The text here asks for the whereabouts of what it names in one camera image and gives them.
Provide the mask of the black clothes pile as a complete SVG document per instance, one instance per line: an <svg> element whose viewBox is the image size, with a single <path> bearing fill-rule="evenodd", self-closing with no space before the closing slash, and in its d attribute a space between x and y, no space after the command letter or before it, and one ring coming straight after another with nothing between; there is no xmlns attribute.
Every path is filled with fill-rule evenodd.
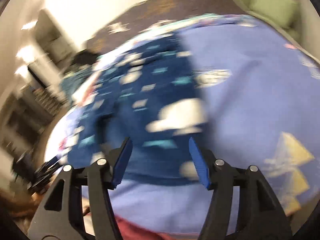
<svg viewBox="0 0 320 240"><path fill-rule="evenodd" d="M83 65L93 65L96 63L98 57L100 55L98 53L94 53L90 50L82 50L78 52L71 61L72 65L83 66Z"/></svg>

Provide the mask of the dark deer-print headboard cover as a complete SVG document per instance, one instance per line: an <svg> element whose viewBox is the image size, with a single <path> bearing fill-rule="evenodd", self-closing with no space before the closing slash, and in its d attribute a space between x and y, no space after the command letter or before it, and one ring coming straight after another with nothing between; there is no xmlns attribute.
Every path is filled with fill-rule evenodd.
<svg viewBox="0 0 320 240"><path fill-rule="evenodd" d="M147 0L134 5L97 31L86 48L108 53L150 27L194 16L244 14L233 0Z"/></svg>

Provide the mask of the teal fleece blanket pile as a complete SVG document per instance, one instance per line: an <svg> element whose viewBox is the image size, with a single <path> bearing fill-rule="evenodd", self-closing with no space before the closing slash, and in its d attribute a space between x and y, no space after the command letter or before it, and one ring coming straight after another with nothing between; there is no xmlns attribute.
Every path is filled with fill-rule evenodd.
<svg viewBox="0 0 320 240"><path fill-rule="evenodd" d="M78 72L70 72L62 79L60 88L70 103L73 103L72 95L91 76L92 72L91 68L87 68Z"/></svg>

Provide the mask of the purple printed bed sheet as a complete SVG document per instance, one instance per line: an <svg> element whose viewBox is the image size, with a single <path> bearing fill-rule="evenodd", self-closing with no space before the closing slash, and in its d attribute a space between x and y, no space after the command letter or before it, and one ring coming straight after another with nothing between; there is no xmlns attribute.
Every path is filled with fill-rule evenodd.
<svg viewBox="0 0 320 240"><path fill-rule="evenodd" d="M114 59L167 34L191 52L193 77L208 117L198 143L229 165L256 165L288 216L319 194L319 63L260 20L226 15L162 31L116 49ZM46 158L68 163L77 120L94 98L63 117L47 144ZM212 194L194 163L181 174L193 183L165 186L123 179L110 193L116 215L138 227L173 236L200 233Z"/></svg>

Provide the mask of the dark blue fleece star garment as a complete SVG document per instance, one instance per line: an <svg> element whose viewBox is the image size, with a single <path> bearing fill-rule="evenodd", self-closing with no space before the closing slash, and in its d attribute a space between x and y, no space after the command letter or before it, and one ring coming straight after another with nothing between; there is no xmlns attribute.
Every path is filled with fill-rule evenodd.
<svg viewBox="0 0 320 240"><path fill-rule="evenodd" d="M189 139L201 138L208 117L190 62L191 52L167 34L121 55L98 77L94 98L78 118L67 161L75 168L133 144L124 178L139 183L181 186L191 162Z"/></svg>

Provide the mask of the green pillow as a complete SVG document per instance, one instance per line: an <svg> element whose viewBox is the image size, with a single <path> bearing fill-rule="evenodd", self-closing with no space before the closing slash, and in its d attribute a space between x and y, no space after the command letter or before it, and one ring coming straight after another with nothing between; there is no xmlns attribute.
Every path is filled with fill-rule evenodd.
<svg viewBox="0 0 320 240"><path fill-rule="evenodd" d="M288 29L298 16L299 5L294 0L251 0L249 9Z"/></svg>

